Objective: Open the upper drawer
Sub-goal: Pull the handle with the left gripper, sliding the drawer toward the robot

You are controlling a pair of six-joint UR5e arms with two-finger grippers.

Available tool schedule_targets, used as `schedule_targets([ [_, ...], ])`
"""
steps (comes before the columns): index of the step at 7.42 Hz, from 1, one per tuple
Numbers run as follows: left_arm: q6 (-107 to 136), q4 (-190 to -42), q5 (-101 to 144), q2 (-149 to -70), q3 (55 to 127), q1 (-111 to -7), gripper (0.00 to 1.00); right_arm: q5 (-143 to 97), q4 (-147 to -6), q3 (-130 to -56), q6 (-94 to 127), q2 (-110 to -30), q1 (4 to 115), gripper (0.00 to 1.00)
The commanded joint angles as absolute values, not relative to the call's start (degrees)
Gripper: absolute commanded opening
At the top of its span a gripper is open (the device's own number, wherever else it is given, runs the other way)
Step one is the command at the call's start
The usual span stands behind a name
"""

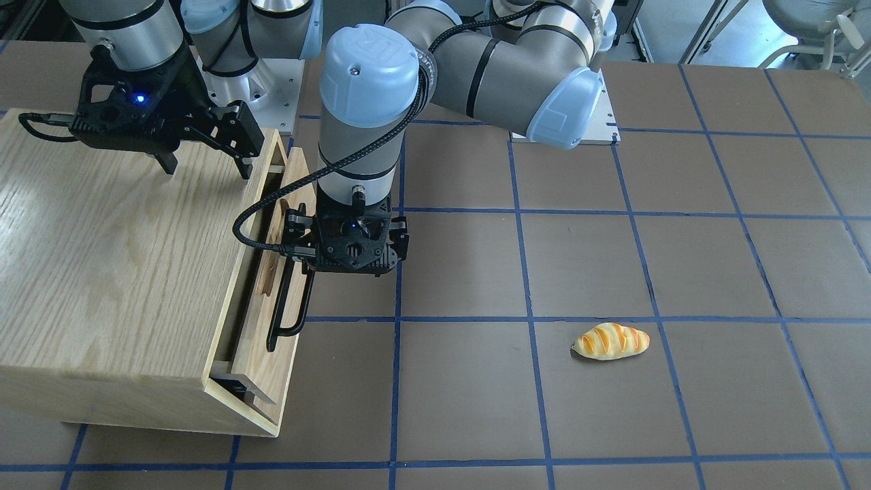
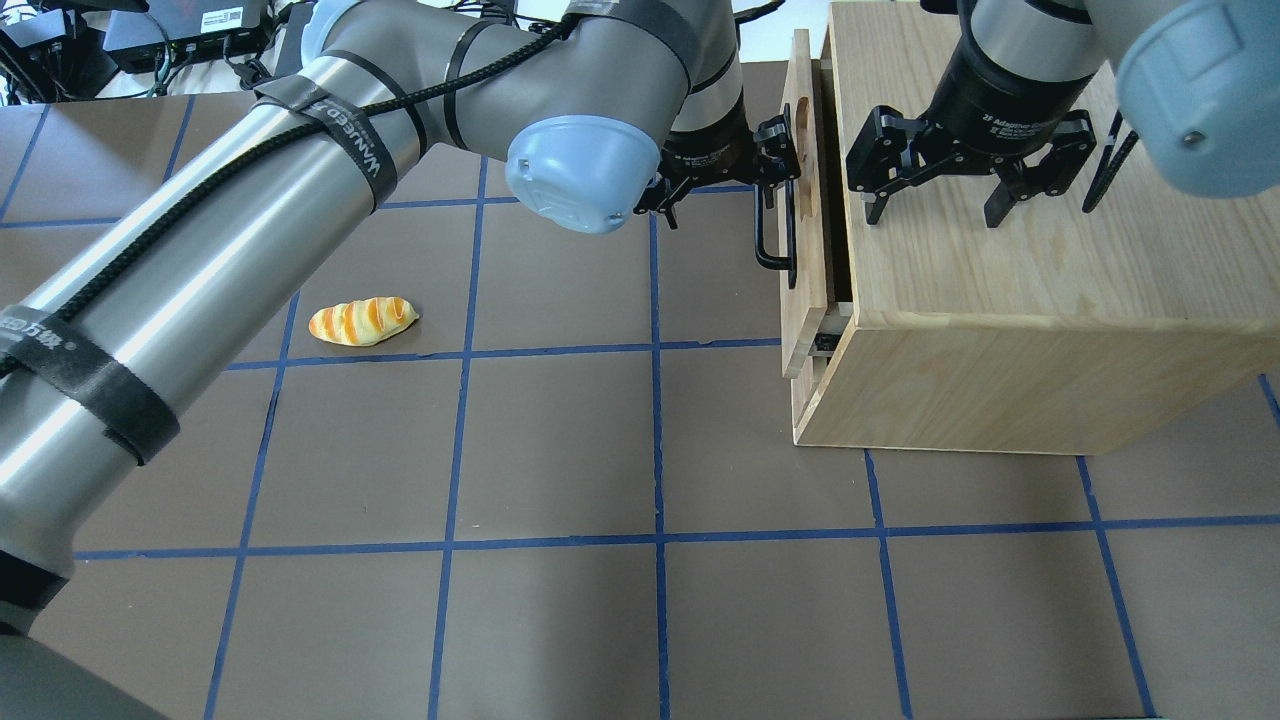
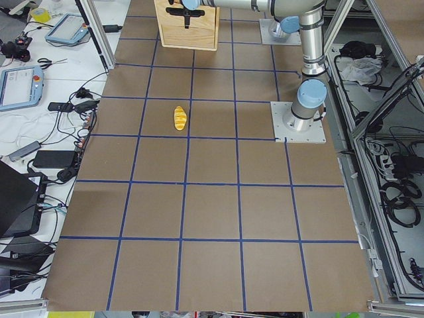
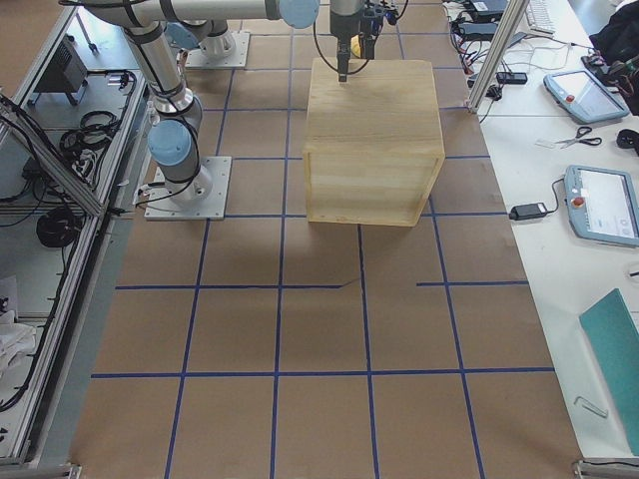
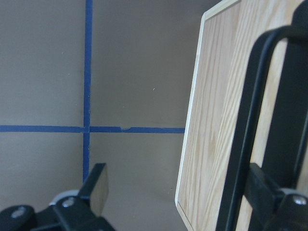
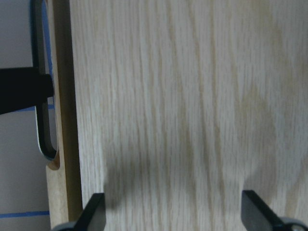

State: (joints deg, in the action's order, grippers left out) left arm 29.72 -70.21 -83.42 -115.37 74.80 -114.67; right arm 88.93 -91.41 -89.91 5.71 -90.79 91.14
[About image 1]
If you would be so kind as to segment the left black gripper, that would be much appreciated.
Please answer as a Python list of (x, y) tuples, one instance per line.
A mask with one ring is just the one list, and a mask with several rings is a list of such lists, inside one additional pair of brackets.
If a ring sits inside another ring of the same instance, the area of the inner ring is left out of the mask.
[(331, 273), (384, 275), (405, 260), (410, 230), (392, 213), (390, 198), (370, 206), (347, 206), (320, 193), (315, 215), (307, 205), (282, 206), (282, 255)]

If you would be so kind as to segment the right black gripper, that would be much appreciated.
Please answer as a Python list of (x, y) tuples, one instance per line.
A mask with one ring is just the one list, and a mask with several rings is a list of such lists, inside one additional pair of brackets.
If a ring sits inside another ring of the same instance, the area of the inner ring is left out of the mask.
[(71, 135), (90, 148), (154, 153), (168, 176), (177, 170), (181, 137), (229, 155), (244, 180), (265, 141), (243, 101), (211, 102), (187, 43), (150, 69), (125, 71), (109, 49), (91, 50)]

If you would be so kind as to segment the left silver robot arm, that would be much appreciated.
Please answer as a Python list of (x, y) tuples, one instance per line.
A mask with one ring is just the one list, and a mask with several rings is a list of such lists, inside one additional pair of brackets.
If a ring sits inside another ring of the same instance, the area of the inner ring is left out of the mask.
[(281, 254), (309, 270), (382, 275), (404, 260), (408, 228), (390, 208), (404, 131), (427, 103), (575, 148), (604, 81), (610, 1), (495, 1), (493, 34), (442, 1), (385, 25), (336, 31), (326, 47), (316, 205), (286, 213)]

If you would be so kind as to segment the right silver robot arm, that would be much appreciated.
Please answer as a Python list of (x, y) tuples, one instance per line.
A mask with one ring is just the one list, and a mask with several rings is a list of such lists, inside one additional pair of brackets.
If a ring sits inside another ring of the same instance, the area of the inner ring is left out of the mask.
[(288, 116), (289, 81), (267, 60), (317, 58), (321, 1), (63, 1), (91, 49), (69, 132), (90, 148), (146, 153), (173, 174), (182, 142), (227, 153), (243, 179), (262, 128)]

